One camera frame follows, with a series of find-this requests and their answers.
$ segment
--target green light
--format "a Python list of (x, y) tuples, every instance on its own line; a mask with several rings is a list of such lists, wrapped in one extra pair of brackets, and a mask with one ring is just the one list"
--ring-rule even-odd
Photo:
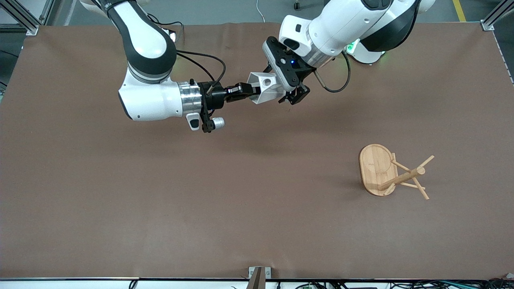
[(348, 44), (346, 46), (346, 52), (350, 53), (350, 54), (353, 54), (353, 52), (355, 51), (355, 48), (357, 48), (357, 43), (359, 43), (359, 40), (360, 39), (357, 39), (355, 40), (354, 42)]

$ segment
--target black wire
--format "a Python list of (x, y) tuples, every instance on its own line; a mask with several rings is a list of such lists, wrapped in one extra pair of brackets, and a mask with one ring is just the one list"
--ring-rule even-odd
[(175, 22), (171, 22), (171, 23), (162, 23), (159, 21), (159, 19), (153, 15), (153, 14), (150, 14), (150, 13), (147, 13), (146, 14), (148, 16), (148, 19), (150, 19), (150, 21), (152, 21), (153, 23), (155, 24), (158, 24), (158, 25), (173, 25), (173, 24), (180, 24), (180, 31), (179, 33), (177, 34), (177, 38), (176, 40), (178, 40), (181, 36), (182, 36), (182, 33), (184, 31), (184, 24), (180, 21), (175, 21)]
[(222, 65), (223, 65), (223, 71), (222, 73), (219, 75), (218, 79), (216, 79), (216, 81), (211, 85), (211, 88), (215, 87), (217, 84), (219, 84), (220, 80), (223, 78), (223, 76), (225, 75), (225, 71), (227, 71), (227, 65), (225, 64), (225, 62), (221, 59), (219, 59), (218, 57), (216, 56), (213, 56), (213, 55), (209, 55), (209, 54), (204, 54), (204, 53), (198, 53), (198, 52), (190, 52), (190, 51), (184, 51), (184, 50), (177, 50), (177, 52), (179, 53), (185, 53), (185, 54), (191, 54), (191, 55), (198, 55), (198, 56), (203, 56), (203, 57), (209, 57), (209, 58), (212, 58), (212, 59), (216, 59), (218, 60)]
[(346, 53), (344, 53), (344, 52), (342, 54), (344, 56), (344, 59), (346, 60), (346, 65), (348, 66), (348, 76), (346, 78), (346, 82), (343, 85), (343, 87), (341, 87), (340, 89), (337, 89), (335, 91), (326, 87), (326, 85), (325, 85), (323, 88), (330, 93), (339, 93), (339, 92), (343, 91), (343, 89), (345, 89), (348, 86), (348, 84), (350, 83), (350, 77), (352, 76), (352, 67), (350, 66), (350, 60), (348, 59), (348, 55), (346, 55)]
[(13, 53), (10, 53), (10, 52), (7, 52), (7, 51), (5, 51), (5, 50), (0, 50), (0, 52), (7, 53), (7, 54), (9, 54), (9, 55), (12, 55), (12, 56), (14, 56), (14, 57), (18, 58), (18, 55), (13, 54)]
[(393, 47), (392, 49), (400, 46), (401, 44), (403, 44), (405, 42), (405, 40), (407, 39), (407, 37), (409, 37), (409, 35), (411, 34), (412, 32), (412, 28), (414, 28), (414, 23), (416, 23), (416, 18), (417, 18), (417, 15), (418, 15), (418, 10), (419, 10), (419, 5), (421, 4), (421, 0), (417, 0), (417, 3), (416, 3), (416, 12), (414, 13), (414, 19), (412, 20), (412, 25), (411, 25), (411, 28), (409, 29), (409, 32), (407, 32), (407, 35), (405, 35), (405, 37), (398, 43), (396, 44), (395, 47)]
[(475, 281), (475, 280), (459, 280), (459, 281), (445, 281), (445, 280), (425, 280), (425, 281), (417, 281), (407, 284), (397, 284), (391, 283), (391, 287), (389, 289), (394, 289), (395, 287), (399, 287), (401, 289), (449, 289), (453, 285), (446, 282), (452, 282), (460, 285), (472, 286), (477, 289), (507, 289), (509, 286), (512, 286), (512, 281), (503, 280), (503, 279), (495, 279), (489, 281)]
[(214, 81), (214, 77), (212, 76), (212, 74), (205, 68), (203, 67), (201, 64), (199, 64), (198, 62), (192, 60), (191, 58), (181, 54), (181, 53), (177, 53), (178, 56), (182, 57), (182, 58), (185, 58), (189, 61), (191, 61), (192, 63), (196, 64), (196, 66), (200, 67), (203, 71), (205, 71), (205, 73), (207, 73), (207, 75), (211, 78), (212, 81)]
[(346, 284), (344, 284), (344, 282), (343, 282), (343, 283), (339, 283), (339, 282), (337, 282), (337, 283), (339, 284), (339, 286), (344, 287), (344, 289), (350, 289), (350, 288), (348, 288), (348, 287), (346, 286)]
[(312, 284), (314, 284), (314, 286), (316, 286), (316, 288), (318, 288), (318, 289), (327, 289), (326, 286), (321, 285), (320, 283), (318, 283), (316, 281), (313, 281)]
[(132, 280), (130, 281), (130, 284), (128, 285), (128, 289), (134, 289), (137, 286), (138, 280)]
[(302, 288), (302, 287), (304, 287), (304, 286), (310, 286), (310, 283), (308, 283), (308, 284), (302, 284), (302, 285), (300, 285), (300, 286), (296, 287), (295, 289), (300, 289), (300, 288)]

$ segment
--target black cable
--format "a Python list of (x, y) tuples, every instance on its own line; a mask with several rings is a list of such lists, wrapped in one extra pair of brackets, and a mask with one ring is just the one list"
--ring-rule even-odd
[(409, 32), (407, 32), (407, 35), (405, 35), (405, 37), (400, 41), (400, 43), (396, 44), (395, 47), (393, 47), (392, 49), (400, 46), (401, 44), (403, 44), (405, 42), (405, 40), (407, 39), (407, 37), (409, 37), (409, 35), (411, 34), (412, 32), (412, 28), (414, 28), (414, 23), (416, 23), (416, 18), (417, 18), (417, 15), (418, 15), (418, 11), (419, 11), (419, 5), (421, 4), (421, 0), (417, 0), (417, 3), (416, 3), (416, 12), (414, 13), (414, 19), (412, 20), (412, 25), (411, 25), (411, 28), (409, 29)]
[(316, 286), (317, 289), (327, 289), (326, 286), (323, 286), (316, 281), (312, 281), (311, 283), (314, 284), (314, 286)]
[(148, 19), (150, 19), (150, 21), (152, 21), (153, 23), (158, 24), (158, 25), (180, 24), (180, 31), (179, 31), (179, 33), (177, 33), (177, 38), (175, 40), (177, 41), (182, 36), (182, 33), (184, 31), (184, 24), (182, 22), (175, 21), (175, 22), (171, 22), (171, 23), (162, 23), (159, 21), (159, 19), (155, 15), (150, 14), (150, 13), (147, 13), (146, 15), (148, 16)]
[(335, 283), (330, 283), (330, 285), (332, 285), (332, 287), (334, 287), (334, 289), (342, 289), (342, 287), (344, 286), (345, 289), (348, 289), (348, 287), (346, 287), (346, 285), (343, 283), (339, 283), (339, 281), (336, 281)]
[(219, 84), (220, 80), (223, 78), (223, 76), (225, 75), (225, 71), (227, 71), (227, 65), (225, 64), (225, 62), (221, 59), (219, 59), (218, 57), (216, 56), (213, 56), (213, 55), (209, 55), (209, 54), (204, 54), (204, 53), (198, 53), (198, 52), (190, 52), (190, 51), (184, 51), (184, 50), (177, 50), (178, 53), (185, 53), (185, 54), (191, 54), (191, 55), (198, 55), (198, 56), (203, 56), (203, 57), (208, 57), (208, 58), (212, 58), (212, 59), (215, 59), (215, 60), (218, 60), (222, 65), (223, 65), (223, 71), (222, 73), (219, 75), (218, 79), (216, 79), (214, 81), (214, 83), (211, 85), (211, 87), (209, 88), (209, 90), (207, 91), (207, 95), (211, 94), (213, 88)]
[(410, 287), (406, 287), (405, 284), (396, 284), (396, 283), (391, 283), (391, 284), (392, 284), (392, 286), (389, 289), (393, 289), (395, 287), (399, 287), (401, 289), (410, 289)]
[(326, 87), (325, 83), (323, 82), (323, 79), (321, 79), (320, 75), (318, 74), (318, 71), (314, 71), (314, 74), (316, 75), (316, 78), (318, 79), (318, 81), (320, 82), (321, 86), (328, 92), (330, 93), (339, 93), (341, 91), (343, 91), (343, 89), (345, 89), (348, 84), (350, 83), (350, 77), (352, 76), (352, 67), (350, 66), (350, 60), (348, 59), (348, 55), (346, 55), (346, 53), (342, 52), (341, 54), (343, 54), (344, 56), (344, 59), (346, 60), (346, 65), (348, 66), (348, 76), (346, 78), (346, 82), (345, 84), (343, 85), (343, 87), (341, 87), (340, 89), (337, 89), (337, 90), (332, 90), (328, 87)]
[(137, 286), (138, 280), (132, 280), (130, 281), (130, 284), (128, 285), (128, 289), (134, 289)]
[(310, 287), (310, 283), (308, 283), (308, 284), (302, 284), (302, 285), (300, 285), (300, 286), (296, 287), (295, 289), (300, 289), (300, 288), (302, 288), (302, 287), (304, 287), (304, 286), (309, 286), (309, 287)]
[(189, 61), (191, 61), (192, 63), (196, 64), (196, 66), (200, 67), (203, 71), (205, 71), (205, 73), (207, 73), (207, 75), (211, 78), (212, 81), (214, 81), (214, 77), (212, 76), (212, 74), (205, 68), (203, 67), (201, 64), (199, 64), (198, 62), (192, 60), (191, 58), (181, 54), (181, 53), (177, 53), (178, 56), (182, 57), (182, 58), (185, 58)]
[(7, 52), (7, 51), (5, 51), (5, 50), (0, 50), (0, 52), (7, 53), (7, 54), (9, 54), (9, 55), (12, 55), (12, 56), (14, 56), (14, 57), (18, 58), (18, 55), (13, 54), (13, 53), (10, 53), (10, 52)]
[(414, 289), (447, 289), (449, 286), (449, 284), (442, 283), (440, 280), (424, 280), (412, 284)]
[(466, 285), (466, 286), (470, 286), (470, 287), (476, 287), (478, 289), (484, 288), (484, 283), (483, 282), (477, 282), (477, 281), (474, 281), (474, 280), (459, 280), (459, 281), (453, 281), (453, 283), (462, 284), (462, 285)]

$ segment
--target yellow floor line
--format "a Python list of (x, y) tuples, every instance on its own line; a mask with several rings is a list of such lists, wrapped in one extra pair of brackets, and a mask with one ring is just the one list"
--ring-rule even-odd
[(466, 22), (466, 17), (464, 16), (464, 11), (462, 11), (461, 2), (459, 0), (453, 0), (453, 5), (455, 6), (455, 11), (457, 11), (458, 20), (460, 22)]

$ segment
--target wooden peg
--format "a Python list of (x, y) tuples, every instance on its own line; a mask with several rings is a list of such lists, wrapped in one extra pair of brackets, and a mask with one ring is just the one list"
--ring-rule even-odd
[(414, 188), (414, 189), (419, 189), (416, 185), (413, 185), (413, 184), (409, 184), (409, 183), (401, 183), (400, 185), (402, 186), (406, 186), (406, 187), (410, 187), (410, 188)]
[(378, 185), (378, 189), (382, 191), (382, 190), (387, 189), (391, 184), (405, 183), (406, 181), (408, 181), (414, 177), (421, 176), (423, 174), (425, 174), (425, 168), (417, 167), (414, 170), (412, 170), (411, 172), (407, 172), (403, 175), (399, 175), (394, 179), (391, 179), (385, 183)]
[(394, 190), (394, 187), (395, 187), (395, 186), (396, 186), (396, 185), (395, 185), (394, 183), (392, 183), (392, 184), (387, 188), (387, 190), (385, 190), (384, 196), (387, 196), (388, 194), (392, 193), (392, 192), (393, 192), (393, 190)]
[(429, 158), (427, 158), (427, 160), (425, 160), (424, 162), (421, 163), (421, 165), (419, 165), (420, 167), (424, 167), (426, 164), (428, 164), (432, 159), (434, 158), (433, 155), (431, 155)]
[(399, 162), (395, 161), (395, 160), (392, 160), (391, 161), (394, 165), (396, 165), (397, 167), (401, 168), (402, 170), (406, 171), (406, 172), (410, 172), (411, 169), (407, 168), (406, 166), (400, 164)]
[(418, 182), (418, 180), (414, 177), (412, 178), (412, 180), (414, 181), (414, 183), (417, 185), (419, 191), (421, 192), (421, 194), (423, 194), (423, 197), (426, 199), (426, 200), (429, 200), (430, 198), (428, 197), (427, 193), (425, 192), (425, 190), (423, 189), (423, 187), (421, 186), (421, 184)]

